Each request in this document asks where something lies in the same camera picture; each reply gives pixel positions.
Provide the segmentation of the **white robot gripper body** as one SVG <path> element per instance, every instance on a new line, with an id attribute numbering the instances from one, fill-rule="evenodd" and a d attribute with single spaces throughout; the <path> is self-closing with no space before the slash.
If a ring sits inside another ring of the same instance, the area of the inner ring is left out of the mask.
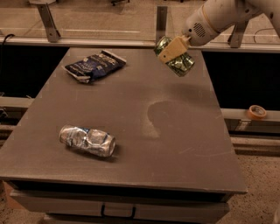
<path id="1" fill-rule="evenodd" d="M 220 33 L 211 25 L 206 7 L 202 5 L 185 21 L 183 34 L 190 39 L 192 46 L 203 46 Z"/>

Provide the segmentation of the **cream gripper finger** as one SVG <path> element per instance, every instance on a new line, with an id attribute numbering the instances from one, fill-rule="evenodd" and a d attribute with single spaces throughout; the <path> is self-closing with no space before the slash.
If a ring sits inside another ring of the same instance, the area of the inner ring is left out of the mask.
<path id="1" fill-rule="evenodd" d="M 187 52 L 190 46 L 190 37 L 177 36 L 157 56 L 163 63 L 176 59 Z"/>

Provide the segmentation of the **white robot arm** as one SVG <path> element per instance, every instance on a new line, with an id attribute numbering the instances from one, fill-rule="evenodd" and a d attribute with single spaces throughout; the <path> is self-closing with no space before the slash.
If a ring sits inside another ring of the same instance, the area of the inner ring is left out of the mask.
<path id="1" fill-rule="evenodd" d="M 206 0 L 185 21 L 182 35 L 174 38 L 157 56 L 167 63 L 187 51 L 203 46 L 232 25 L 264 14 L 280 36 L 280 0 Z"/>

